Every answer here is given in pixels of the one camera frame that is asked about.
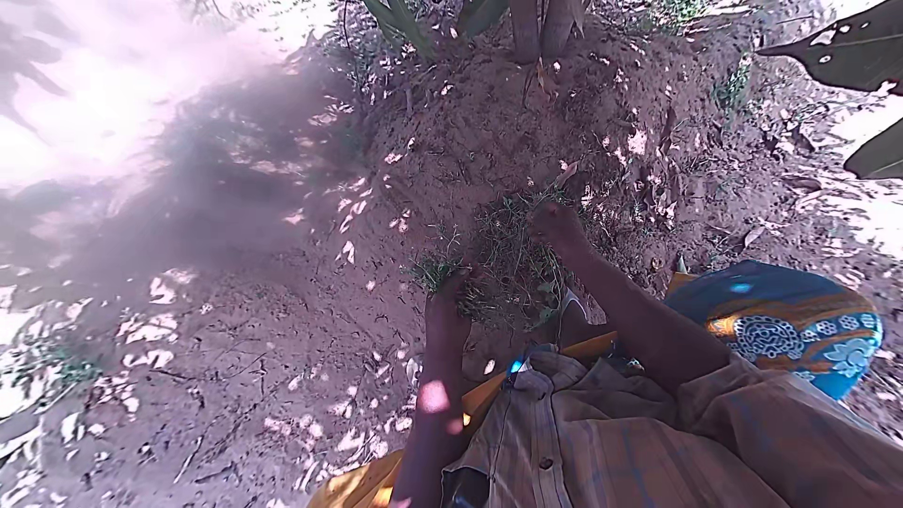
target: blue patterned cloth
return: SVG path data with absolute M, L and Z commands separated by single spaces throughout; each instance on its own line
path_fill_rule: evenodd
M 840 399 L 868 370 L 881 321 L 827 278 L 743 261 L 672 287 L 665 300 L 760 369 L 781 369 Z

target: hand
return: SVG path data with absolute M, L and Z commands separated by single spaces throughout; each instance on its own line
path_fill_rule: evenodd
M 459 353 L 470 335 L 470 318 L 458 312 L 458 294 L 470 278 L 470 268 L 449 275 L 434 295 L 426 298 L 426 347 Z
M 577 212 L 557 202 L 543 202 L 533 211 L 530 238 L 548 244 L 565 258 L 582 249 L 590 249 Z

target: shirt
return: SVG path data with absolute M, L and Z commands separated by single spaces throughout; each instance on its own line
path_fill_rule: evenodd
M 486 506 L 903 506 L 903 448 L 736 355 L 672 397 L 533 353 L 445 472 L 462 467 L 489 478 Z

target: grass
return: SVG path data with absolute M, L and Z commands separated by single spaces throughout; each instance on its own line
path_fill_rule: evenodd
M 51 379 L 44 388 L 38 405 L 42 406 L 57 393 L 83 381 L 93 381 L 100 375 L 100 369 L 92 362 L 72 354 L 49 338 L 27 341 L 9 352 L 11 364 L 0 371 L 0 375 L 13 375 L 13 386 L 31 384 L 41 378 Z
M 746 88 L 749 85 L 749 66 L 752 60 L 744 56 L 737 64 L 737 69 L 725 80 L 715 83 L 712 88 L 712 99 L 724 111 L 737 111 L 746 99 Z
M 454 228 L 449 235 L 442 225 L 433 225 L 438 231 L 436 243 L 439 247 L 434 251 L 427 251 L 416 259 L 411 260 L 411 267 L 407 270 L 414 282 L 422 287 L 430 295 L 439 291 L 442 282 L 455 270 L 472 268 L 464 262 L 464 257 L 458 253 L 461 235 Z M 470 279 L 464 283 L 461 298 L 458 300 L 458 310 L 461 315 L 466 315 L 475 321 L 486 321 L 498 310 L 487 297 L 486 288 L 478 280 Z
M 476 217 L 478 262 L 498 289 L 501 306 L 520 307 L 535 329 L 555 315 L 564 292 L 566 270 L 552 250 L 529 238 L 530 215 L 540 202 L 570 204 L 561 190 L 502 196 Z M 513 312 L 507 321 L 517 320 Z
M 680 35 L 693 20 L 701 17 L 709 5 L 708 0 L 652 0 L 633 23 L 641 33 L 668 33 Z

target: dirt ground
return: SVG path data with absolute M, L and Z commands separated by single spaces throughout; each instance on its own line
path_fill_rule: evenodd
M 0 502 L 304 506 L 405 442 L 425 300 L 405 267 L 436 247 L 436 225 L 466 251 L 481 205 L 574 161 L 566 189 L 599 212 L 591 239 L 656 295 L 681 255 L 693 273 L 759 259 L 869 297 L 885 343 L 844 403 L 903 443 L 903 249 L 878 217 L 899 211 L 903 187 L 844 173 L 831 130 L 879 100 L 752 58 L 748 111 L 719 109 L 713 87 L 763 38 L 824 24 L 787 21 L 811 6 L 759 5 L 686 37 L 588 19 L 550 74 L 551 102 L 535 80 L 525 91 L 504 24 L 475 44 L 448 38 L 434 65 L 399 62 L 372 100 L 312 44 L 185 104 L 142 182 L 6 197 L 5 319 L 103 374 L 41 412 L 6 412 L 0 441 L 16 451 Z M 768 142 L 791 117 L 814 152 Z M 475 325 L 465 376 L 488 379 L 532 339 Z

